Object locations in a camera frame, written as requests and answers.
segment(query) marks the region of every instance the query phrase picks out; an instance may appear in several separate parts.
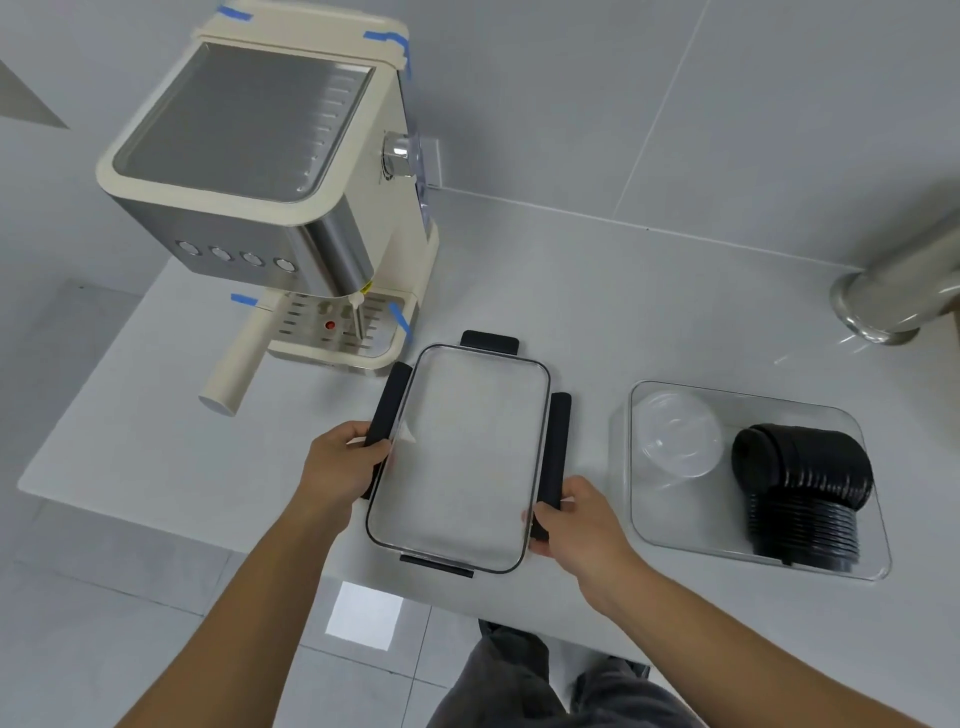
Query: cream espresso machine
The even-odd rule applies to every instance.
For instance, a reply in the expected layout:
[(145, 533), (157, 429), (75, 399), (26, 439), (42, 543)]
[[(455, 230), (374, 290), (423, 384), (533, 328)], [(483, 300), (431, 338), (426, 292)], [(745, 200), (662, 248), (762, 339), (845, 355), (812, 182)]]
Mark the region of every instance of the cream espresso machine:
[(438, 245), (408, 37), (359, 12), (222, 6), (99, 160), (187, 268), (265, 287), (201, 393), (214, 411), (236, 414), (267, 350), (373, 374), (400, 356)]

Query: blue painter's tape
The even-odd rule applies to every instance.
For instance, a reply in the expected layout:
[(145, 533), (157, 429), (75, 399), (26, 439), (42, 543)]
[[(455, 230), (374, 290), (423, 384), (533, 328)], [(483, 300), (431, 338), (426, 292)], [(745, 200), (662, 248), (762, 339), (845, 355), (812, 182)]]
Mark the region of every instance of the blue painter's tape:
[(251, 298), (250, 296), (244, 296), (241, 293), (231, 293), (230, 300), (235, 303), (242, 303), (243, 305), (256, 305), (255, 298)]
[(390, 307), (390, 312), (394, 314), (396, 322), (399, 324), (400, 328), (407, 332), (407, 338), (412, 339), (414, 334), (410, 330), (410, 325), (407, 323), (407, 320), (403, 318), (403, 311), (400, 310), (400, 307), (396, 305), (396, 301), (390, 301), (388, 304)]
[(253, 20), (252, 12), (238, 11), (235, 8), (229, 8), (226, 5), (221, 5), (219, 8), (217, 8), (217, 12), (220, 15), (226, 15), (228, 18), (232, 18), (233, 20), (243, 20), (245, 23), (249, 23), (251, 20)]
[(403, 49), (403, 58), (407, 60), (407, 78), (413, 77), (413, 70), (410, 67), (410, 41), (403, 37), (400, 33), (394, 33), (390, 31), (389, 33), (380, 33), (378, 31), (366, 31), (363, 34), (364, 38), (369, 40), (392, 40), (394, 43), (399, 43), (400, 47)]

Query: person's left hand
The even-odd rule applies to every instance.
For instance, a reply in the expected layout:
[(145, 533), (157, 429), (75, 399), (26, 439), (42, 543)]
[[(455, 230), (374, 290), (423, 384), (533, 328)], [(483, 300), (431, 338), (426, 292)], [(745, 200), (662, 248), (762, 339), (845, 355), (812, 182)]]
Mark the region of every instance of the person's left hand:
[(335, 533), (348, 526), (351, 506), (370, 485), (373, 466), (390, 453), (389, 440), (368, 448), (363, 443), (348, 445), (366, 435), (369, 428), (370, 423), (347, 422), (313, 441), (288, 511), (319, 517), (336, 529)]

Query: gray pants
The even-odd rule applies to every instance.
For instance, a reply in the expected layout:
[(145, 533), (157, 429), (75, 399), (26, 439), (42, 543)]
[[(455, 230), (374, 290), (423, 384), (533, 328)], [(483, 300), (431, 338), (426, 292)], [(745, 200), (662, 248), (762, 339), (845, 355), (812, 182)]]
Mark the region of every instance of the gray pants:
[(549, 652), (537, 637), (500, 627), (470, 653), (427, 728), (700, 728), (686, 706), (608, 658), (582, 676), (568, 714), (547, 682)]

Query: forearm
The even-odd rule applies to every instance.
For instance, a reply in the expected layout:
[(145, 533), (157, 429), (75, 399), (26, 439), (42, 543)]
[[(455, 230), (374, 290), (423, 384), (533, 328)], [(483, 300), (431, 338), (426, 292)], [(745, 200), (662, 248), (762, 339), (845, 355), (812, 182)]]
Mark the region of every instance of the forearm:
[(789, 655), (639, 558), (605, 611), (711, 728), (920, 723)]
[(288, 508), (119, 725), (270, 726), (335, 535)]

